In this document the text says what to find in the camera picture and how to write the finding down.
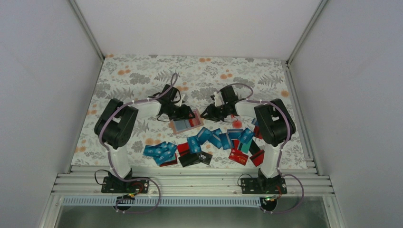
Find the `table surface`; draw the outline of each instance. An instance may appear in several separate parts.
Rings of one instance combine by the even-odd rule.
[[[75,150],[72,165],[108,165],[105,148],[94,134],[94,126],[105,106],[112,98],[124,102],[144,99],[160,92],[169,83],[174,72],[180,77],[175,85],[186,103],[192,109],[203,112],[212,103],[210,96],[214,91],[231,83],[245,83],[254,90],[251,99],[272,100],[281,98],[291,117],[295,112],[291,104],[283,67],[279,59],[229,58],[229,57],[191,57],[191,56],[140,56],[108,55],[102,66],[96,89],[91,100],[84,126]],[[234,87],[239,97],[246,97],[250,91],[241,86]],[[235,123],[212,122],[204,120],[204,126],[210,130],[248,127],[253,130],[252,118],[238,117]],[[157,167],[151,157],[143,156],[145,145],[156,145],[167,141],[174,144],[186,142],[186,138],[196,135],[201,127],[173,134],[169,123],[159,122],[156,117],[137,119],[132,137],[127,143],[129,163],[134,166]],[[254,138],[263,148],[263,140]],[[254,168],[248,160],[245,166],[228,158],[230,150],[217,149],[209,142],[201,149],[213,155],[210,165],[203,163],[185,167],[191,168]],[[306,169],[304,153],[298,129],[284,148],[281,159],[283,169]]]

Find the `floral tablecloth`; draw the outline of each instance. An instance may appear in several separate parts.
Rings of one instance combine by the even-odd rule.
[[[192,109],[203,112],[212,103],[210,96],[214,91],[227,84],[245,83],[254,89],[251,99],[272,100],[281,98],[291,117],[294,110],[291,105],[288,88],[281,61],[278,59],[229,58],[229,57],[191,57],[191,56],[140,56],[108,55],[96,84],[96,89],[87,112],[84,126],[72,160],[72,165],[108,165],[105,149],[99,144],[94,134],[94,126],[105,106],[112,98],[124,102],[144,99],[160,92],[168,84],[174,72],[180,75],[175,87],[186,95],[186,104]],[[246,97],[247,88],[234,88],[238,96]],[[245,128],[253,130],[252,118],[239,117],[235,123],[215,123],[204,120],[208,129]],[[186,138],[196,135],[201,127],[180,134],[173,134],[168,123],[159,122],[156,117],[137,119],[132,137],[127,143],[128,158],[131,165],[156,167],[151,157],[143,156],[145,145],[156,145],[163,141],[181,144]],[[259,146],[262,140],[254,138]],[[209,166],[200,163],[188,168],[254,168],[248,160],[246,166],[228,158],[230,150],[217,149],[209,142],[201,146],[202,150],[213,155]],[[180,163],[167,167],[181,167]],[[306,163],[300,138],[297,132],[284,149],[281,160],[283,169],[306,169]]]

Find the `gray floor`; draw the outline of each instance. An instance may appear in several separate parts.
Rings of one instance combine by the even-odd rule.
[[[284,197],[276,210],[291,208],[298,198]],[[133,207],[130,210],[144,210]],[[144,215],[116,213],[112,207],[63,206],[58,228],[327,228],[321,197],[306,197],[295,211],[282,215],[263,214],[255,208],[159,207]]]

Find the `leaf pattern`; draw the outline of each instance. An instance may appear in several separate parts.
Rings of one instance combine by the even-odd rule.
[[[165,84],[169,84],[174,72],[180,74],[175,85],[186,95],[185,102],[201,113],[212,103],[210,96],[214,91],[230,83],[244,83],[254,90],[253,99],[272,100],[281,98],[294,118],[291,104],[291,94],[282,96],[282,91],[288,91],[284,71],[280,60],[262,58],[230,58],[230,57],[191,57],[191,56],[160,56],[160,55],[114,55],[106,57],[101,74],[96,83],[94,95],[89,106],[83,129],[77,143],[73,165],[108,165],[105,149],[99,144],[94,126],[109,100],[117,98],[123,102],[144,99],[160,92]],[[249,90],[235,86],[239,97],[245,97]],[[238,117],[242,128],[253,129],[252,118]],[[204,126],[210,130],[221,128],[232,129],[231,123],[215,123],[204,121]],[[143,156],[146,144],[155,145],[168,141],[174,144],[186,142],[186,138],[196,135],[200,128],[173,134],[168,123],[159,122],[155,116],[138,118],[132,131],[132,137],[127,143],[128,159],[131,165],[156,166],[151,157]],[[256,144],[263,148],[264,141],[255,139]],[[255,168],[248,161],[246,166],[230,160],[229,150],[218,150],[209,142],[201,146],[202,150],[213,154],[210,166],[197,164],[191,168]],[[297,132],[284,148],[281,160],[283,169],[305,169],[306,162],[302,151],[301,140]]]

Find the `white wall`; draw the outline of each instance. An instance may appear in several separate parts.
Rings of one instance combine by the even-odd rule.
[[[0,227],[37,227],[101,61],[66,0],[0,7]]]
[[[288,59],[320,0],[76,0],[104,55]]]
[[[350,228],[403,224],[403,1],[331,0],[291,64]]]

